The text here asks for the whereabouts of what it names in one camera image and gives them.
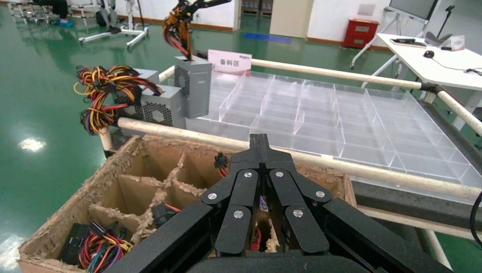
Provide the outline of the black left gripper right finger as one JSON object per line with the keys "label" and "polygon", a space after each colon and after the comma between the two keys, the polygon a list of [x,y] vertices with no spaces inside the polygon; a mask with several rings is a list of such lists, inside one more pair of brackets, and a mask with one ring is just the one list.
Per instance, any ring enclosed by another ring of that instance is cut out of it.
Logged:
{"label": "black left gripper right finger", "polygon": [[448,268],[346,201],[300,174],[291,154],[260,136],[267,202],[285,221],[282,246],[319,255],[322,267],[341,272],[448,272]]}

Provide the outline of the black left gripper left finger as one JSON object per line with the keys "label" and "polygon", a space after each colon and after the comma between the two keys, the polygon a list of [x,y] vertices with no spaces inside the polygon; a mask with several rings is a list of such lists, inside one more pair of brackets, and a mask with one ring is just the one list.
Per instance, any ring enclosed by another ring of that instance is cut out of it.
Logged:
{"label": "black left gripper left finger", "polygon": [[251,253],[259,207],[261,136],[233,154],[231,170],[136,246],[108,272],[256,272]]}

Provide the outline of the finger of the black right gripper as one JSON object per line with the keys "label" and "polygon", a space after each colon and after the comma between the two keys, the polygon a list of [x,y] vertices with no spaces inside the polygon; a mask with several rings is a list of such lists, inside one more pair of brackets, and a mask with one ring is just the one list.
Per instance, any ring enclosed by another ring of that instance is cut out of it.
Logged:
{"label": "finger of the black right gripper", "polygon": [[199,9],[207,9],[210,7],[230,3],[231,0],[196,0],[189,6],[189,11],[197,11]]}

